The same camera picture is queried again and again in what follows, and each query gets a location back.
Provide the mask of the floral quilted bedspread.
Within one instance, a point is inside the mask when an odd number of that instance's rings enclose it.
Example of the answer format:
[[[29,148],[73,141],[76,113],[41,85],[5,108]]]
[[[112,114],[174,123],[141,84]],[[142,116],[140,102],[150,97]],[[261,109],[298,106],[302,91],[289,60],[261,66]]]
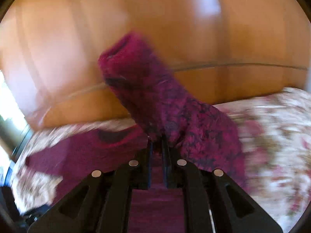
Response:
[[[218,108],[238,126],[250,196],[284,232],[290,232],[310,202],[310,94],[285,87],[277,94],[219,104]],[[27,156],[78,133],[93,129],[121,131],[134,124],[130,118],[114,119],[34,133],[11,179],[19,210],[51,204],[62,181],[61,177],[28,170]]]

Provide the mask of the wooden panelled wardrobe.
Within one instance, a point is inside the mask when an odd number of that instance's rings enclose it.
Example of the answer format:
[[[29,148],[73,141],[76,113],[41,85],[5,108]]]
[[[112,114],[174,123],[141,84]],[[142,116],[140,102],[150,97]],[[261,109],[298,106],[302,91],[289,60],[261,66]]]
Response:
[[[127,117],[98,57],[128,32],[209,104],[307,83],[310,22],[297,0],[5,0],[1,71],[30,127]]]

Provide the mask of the burgundy floral knit garment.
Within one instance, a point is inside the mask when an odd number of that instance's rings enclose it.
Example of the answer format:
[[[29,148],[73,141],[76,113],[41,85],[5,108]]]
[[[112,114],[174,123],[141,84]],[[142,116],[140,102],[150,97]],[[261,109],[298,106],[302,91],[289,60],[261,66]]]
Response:
[[[237,126],[188,93],[137,34],[125,35],[99,59],[105,82],[135,120],[117,132],[94,129],[66,138],[26,160],[30,169],[61,175],[54,205],[89,174],[117,170],[152,142],[151,185],[132,191],[127,232],[185,232],[183,192],[163,181],[162,143],[199,169],[222,169],[245,183]]]

